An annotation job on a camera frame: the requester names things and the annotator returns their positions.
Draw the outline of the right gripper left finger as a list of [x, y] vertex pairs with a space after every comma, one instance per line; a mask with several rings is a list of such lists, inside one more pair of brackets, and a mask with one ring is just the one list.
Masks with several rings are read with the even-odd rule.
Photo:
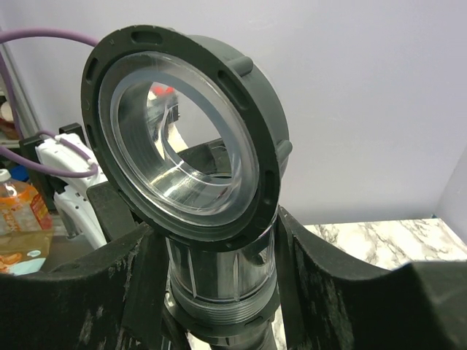
[[168, 253], [109, 183], [88, 198], [110, 242], [48, 273], [1, 276], [3, 349], [159, 349]]

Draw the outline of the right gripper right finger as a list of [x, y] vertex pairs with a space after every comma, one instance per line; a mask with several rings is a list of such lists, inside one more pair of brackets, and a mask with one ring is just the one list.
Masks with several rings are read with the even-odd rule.
[[386, 270], [309, 232], [286, 209], [275, 224], [289, 349], [464, 349], [466, 264]]

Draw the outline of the clear plastic pipe fitting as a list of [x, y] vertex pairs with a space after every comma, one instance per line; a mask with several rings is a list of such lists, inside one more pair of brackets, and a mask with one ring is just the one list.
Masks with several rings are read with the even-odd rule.
[[292, 144], [251, 57], [212, 37], [129, 26], [92, 49], [81, 104], [110, 183], [167, 238], [178, 294], [235, 303], [273, 291], [267, 255]]

